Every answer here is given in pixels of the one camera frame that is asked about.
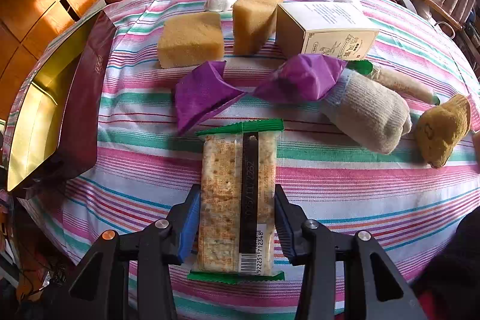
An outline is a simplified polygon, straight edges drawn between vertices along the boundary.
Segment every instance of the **plastic bag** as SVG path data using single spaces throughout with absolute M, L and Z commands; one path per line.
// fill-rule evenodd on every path
M 203 146 L 198 270 L 273 275 L 281 130 L 283 121 L 275 119 L 197 133 L 209 133 Z
M 178 134 L 212 118 L 247 94 L 223 80 L 224 61 L 208 61 L 185 75 L 175 87 Z M 326 55 L 300 54 L 272 72 L 251 93 L 272 103 L 321 99 L 337 82 L 346 62 Z

